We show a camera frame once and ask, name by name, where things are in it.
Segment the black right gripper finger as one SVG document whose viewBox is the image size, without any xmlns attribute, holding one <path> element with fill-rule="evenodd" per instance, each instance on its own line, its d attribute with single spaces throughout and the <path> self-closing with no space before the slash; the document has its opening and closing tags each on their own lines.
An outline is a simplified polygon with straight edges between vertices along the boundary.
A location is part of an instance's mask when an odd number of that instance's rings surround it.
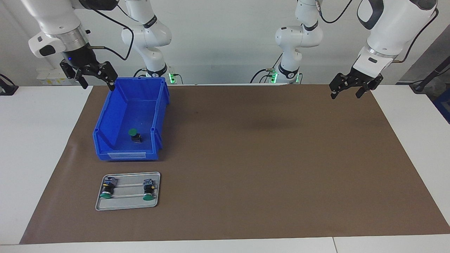
<svg viewBox="0 0 450 253">
<path fill-rule="evenodd" d="M 88 88 L 88 83 L 85 80 L 85 77 L 83 76 L 82 69 L 72 67 L 66 60 L 62 60 L 60 62 L 60 67 L 61 67 L 62 71 L 64 72 L 64 74 L 66 75 L 66 78 L 74 80 L 83 89 Z"/>
<path fill-rule="evenodd" d="M 89 64 L 86 66 L 86 75 L 94 76 L 104 81 L 110 91 L 115 90 L 115 81 L 118 78 L 118 74 L 110 62 Z"/>
</svg>

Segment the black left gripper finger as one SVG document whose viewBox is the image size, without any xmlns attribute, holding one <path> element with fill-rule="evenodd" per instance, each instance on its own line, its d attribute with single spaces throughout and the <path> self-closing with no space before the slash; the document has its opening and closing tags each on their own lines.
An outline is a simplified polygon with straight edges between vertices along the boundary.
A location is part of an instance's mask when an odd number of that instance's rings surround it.
<svg viewBox="0 0 450 253">
<path fill-rule="evenodd" d="M 336 74 L 333 80 L 329 84 L 331 91 L 331 99 L 336 99 L 338 94 L 352 87 L 348 82 L 348 77 L 342 73 Z"/>
<path fill-rule="evenodd" d="M 374 78 L 373 80 L 370 80 L 370 81 L 359 79 L 357 86 L 360 88 L 355 93 L 356 98 L 360 99 L 368 91 L 374 91 L 379 86 L 379 84 L 381 83 L 381 81 L 383 79 L 384 79 L 384 77 L 381 74 L 379 74 L 376 78 Z"/>
</svg>

